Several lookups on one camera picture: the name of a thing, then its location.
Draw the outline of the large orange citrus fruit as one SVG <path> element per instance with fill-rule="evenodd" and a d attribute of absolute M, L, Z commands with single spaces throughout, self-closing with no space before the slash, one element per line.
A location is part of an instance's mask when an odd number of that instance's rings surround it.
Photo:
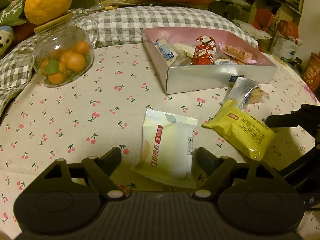
<path fill-rule="evenodd" d="M 68 11 L 72 0 L 25 0 L 24 14 L 34 25 L 42 25 L 59 18 Z"/>

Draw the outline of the yellow snack packet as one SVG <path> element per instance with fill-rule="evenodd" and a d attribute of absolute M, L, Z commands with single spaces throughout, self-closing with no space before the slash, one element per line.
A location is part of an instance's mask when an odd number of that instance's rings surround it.
<path fill-rule="evenodd" d="M 236 101 L 228 99 L 213 119 L 202 124 L 215 130 L 246 157 L 262 160 L 275 137 L 263 122 L 244 112 Z"/>

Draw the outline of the silver box with pink inside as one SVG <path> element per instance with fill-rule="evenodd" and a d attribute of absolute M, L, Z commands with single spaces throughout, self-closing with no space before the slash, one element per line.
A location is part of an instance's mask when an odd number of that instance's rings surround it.
<path fill-rule="evenodd" d="M 259 50 L 225 30 L 146 28 L 143 43 L 167 94 L 228 87 L 239 77 L 265 84 L 277 70 Z"/>

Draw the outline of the white blue milk snack packet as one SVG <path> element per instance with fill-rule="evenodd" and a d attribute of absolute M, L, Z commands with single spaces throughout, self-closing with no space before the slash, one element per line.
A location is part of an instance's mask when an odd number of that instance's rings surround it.
<path fill-rule="evenodd" d="M 168 67 L 177 67 L 179 65 L 177 51 L 165 38 L 157 39 L 154 45 L 162 55 Z"/>

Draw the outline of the pink nougat bar packet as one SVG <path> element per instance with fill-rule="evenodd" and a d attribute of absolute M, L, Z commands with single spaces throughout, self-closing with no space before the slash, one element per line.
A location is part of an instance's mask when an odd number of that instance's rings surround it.
<path fill-rule="evenodd" d="M 228 44 L 221 44 L 219 45 L 220 47 L 220 50 L 238 60 L 238 61 L 241 61 L 242 63 L 244 64 L 256 64 L 257 61 L 255 61 L 254 57 L 253 57 L 253 54 L 244 50 L 244 49 L 241 49 L 239 47 L 234 47 L 234 46 L 231 46 L 231 45 L 228 45 Z"/>

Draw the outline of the red white candy packet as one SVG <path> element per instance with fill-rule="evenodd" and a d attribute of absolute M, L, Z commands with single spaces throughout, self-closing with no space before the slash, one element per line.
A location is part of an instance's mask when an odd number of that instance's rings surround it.
<path fill-rule="evenodd" d="M 193 57 L 191 59 L 192 65 L 209 65 L 214 64 L 217 59 L 216 42 L 213 37 L 200 36 L 195 41 L 200 42 L 195 47 Z"/>

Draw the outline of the blue monkey plush toy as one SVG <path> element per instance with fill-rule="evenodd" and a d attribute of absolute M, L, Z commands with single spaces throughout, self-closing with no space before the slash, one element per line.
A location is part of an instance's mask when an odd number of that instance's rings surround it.
<path fill-rule="evenodd" d="M 5 25 L 0 27 L 0 55 L 3 56 L 10 47 L 15 38 L 14 31 L 11 26 Z"/>

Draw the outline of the white cream cake packet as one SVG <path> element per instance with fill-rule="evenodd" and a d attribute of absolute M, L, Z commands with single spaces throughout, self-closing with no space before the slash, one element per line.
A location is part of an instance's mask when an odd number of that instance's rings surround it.
<path fill-rule="evenodd" d="M 198 120 L 147 109 L 139 162 L 131 170 L 158 183 L 195 189 L 193 131 Z"/>

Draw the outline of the green patterned pillow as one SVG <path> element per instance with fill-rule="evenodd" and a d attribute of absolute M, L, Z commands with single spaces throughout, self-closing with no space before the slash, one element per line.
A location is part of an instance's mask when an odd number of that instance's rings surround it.
<path fill-rule="evenodd" d="M 15 0 L 1 12 L 1 26 L 22 25 L 28 20 L 24 15 L 25 0 Z"/>

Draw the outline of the silver foil snack packet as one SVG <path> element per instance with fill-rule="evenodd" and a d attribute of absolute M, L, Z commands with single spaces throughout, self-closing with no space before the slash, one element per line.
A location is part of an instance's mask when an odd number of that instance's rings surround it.
<path fill-rule="evenodd" d="M 244 108 L 252 90 L 259 86 L 259 82 L 238 77 L 225 98 L 220 102 L 222 106 L 227 100 L 233 100 L 240 108 Z"/>

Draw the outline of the glass jar with kumquats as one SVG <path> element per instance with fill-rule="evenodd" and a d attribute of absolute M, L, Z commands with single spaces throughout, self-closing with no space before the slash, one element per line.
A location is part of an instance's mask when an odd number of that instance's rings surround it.
<path fill-rule="evenodd" d="M 35 72 L 43 77 L 46 87 L 60 87 L 76 80 L 94 62 L 98 25 L 88 15 L 77 16 L 76 19 L 88 20 L 93 26 L 92 36 L 73 23 L 70 12 L 34 28 L 36 46 L 31 62 Z"/>

